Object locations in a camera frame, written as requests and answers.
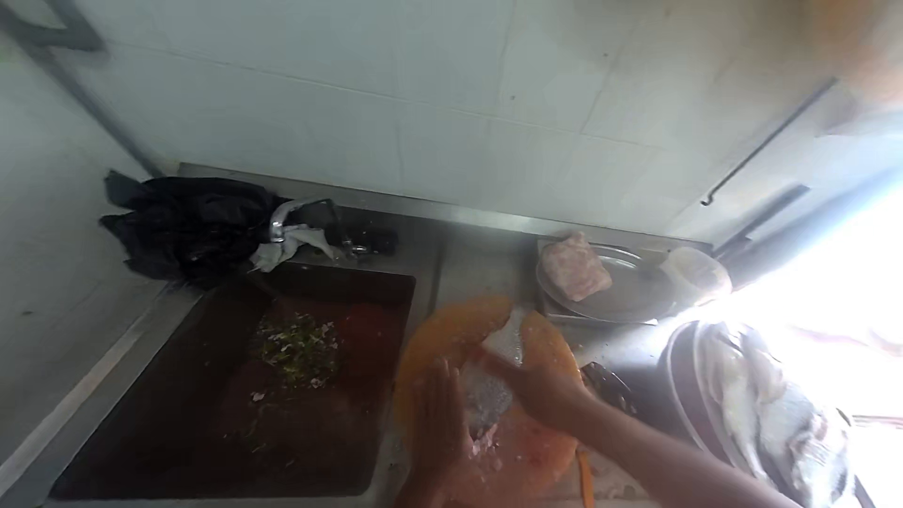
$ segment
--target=sink basin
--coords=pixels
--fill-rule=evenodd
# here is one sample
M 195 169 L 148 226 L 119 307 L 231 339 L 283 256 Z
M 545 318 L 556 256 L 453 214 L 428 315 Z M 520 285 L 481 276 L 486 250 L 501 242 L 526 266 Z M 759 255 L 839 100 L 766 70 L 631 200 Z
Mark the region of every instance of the sink basin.
M 270 396 L 273 299 L 246 278 L 192 308 L 51 489 L 58 500 L 353 496 L 370 485 L 414 277 L 284 263 L 266 283 L 334 323 L 327 386 Z

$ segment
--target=orange cutting board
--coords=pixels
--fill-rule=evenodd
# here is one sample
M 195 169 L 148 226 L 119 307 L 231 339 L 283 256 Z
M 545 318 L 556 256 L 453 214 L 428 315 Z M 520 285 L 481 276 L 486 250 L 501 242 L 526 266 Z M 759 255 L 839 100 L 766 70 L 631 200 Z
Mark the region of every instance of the orange cutting board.
M 411 337 L 396 377 L 394 412 L 405 435 L 413 425 L 413 383 L 436 358 L 460 368 L 472 348 L 501 328 L 511 313 L 504 296 L 483 296 L 437 310 Z M 552 365 L 580 379 L 577 362 L 561 333 L 537 312 L 521 324 L 524 365 Z M 577 440 L 531 419 L 515 403 L 498 422 L 498 445 L 468 462 L 449 487 L 452 499 L 472 506 L 509 506 L 536 497 L 567 470 Z

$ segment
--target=cloth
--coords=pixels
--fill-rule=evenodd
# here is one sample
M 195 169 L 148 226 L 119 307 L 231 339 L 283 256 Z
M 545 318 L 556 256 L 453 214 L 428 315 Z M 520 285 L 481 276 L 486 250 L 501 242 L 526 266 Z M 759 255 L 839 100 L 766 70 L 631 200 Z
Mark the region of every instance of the cloth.
M 254 268 L 262 272 L 271 272 L 273 268 L 294 256 L 294 252 L 305 243 L 309 243 L 323 251 L 331 259 L 335 259 L 336 251 L 326 242 L 323 230 L 311 229 L 307 224 L 284 228 L 285 241 L 278 243 L 261 243 L 257 251 L 251 255 Z
M 126 265 L 149 278 L 184 279 L 203 289 L 251 268 L 248 258 L 269 241 L 270 217 L 284 201 L 259 185 L 227 178 L 140 183 L 110 171 L 104 184 L 113 204 L 132 210 L 100 219 L 126 248 Z

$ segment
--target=white container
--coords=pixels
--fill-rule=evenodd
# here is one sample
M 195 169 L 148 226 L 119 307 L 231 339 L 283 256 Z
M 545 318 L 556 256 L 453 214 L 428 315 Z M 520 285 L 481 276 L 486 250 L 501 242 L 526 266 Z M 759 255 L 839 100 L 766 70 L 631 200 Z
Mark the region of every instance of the white container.
M 699 306 L 733 290 L 728 270 L 696 249 L 672 250 L 660 268 L 674 284 L 675 301 L 683 306 Z

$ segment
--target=black plastic bag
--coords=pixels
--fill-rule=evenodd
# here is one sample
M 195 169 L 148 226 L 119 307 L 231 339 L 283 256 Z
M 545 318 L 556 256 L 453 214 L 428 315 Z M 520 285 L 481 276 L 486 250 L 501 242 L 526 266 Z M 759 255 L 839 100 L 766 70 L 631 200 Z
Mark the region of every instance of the black plastic bag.
M 259 185 L 227 178 L 155 178 L 140 183 L 116 171 L 107 198 L 133 210 L 100 224 L 126 247 L 126 265 L 149 278 L 187 280 L 209 289 L 269 241 L 270 217 L 283 200 Z

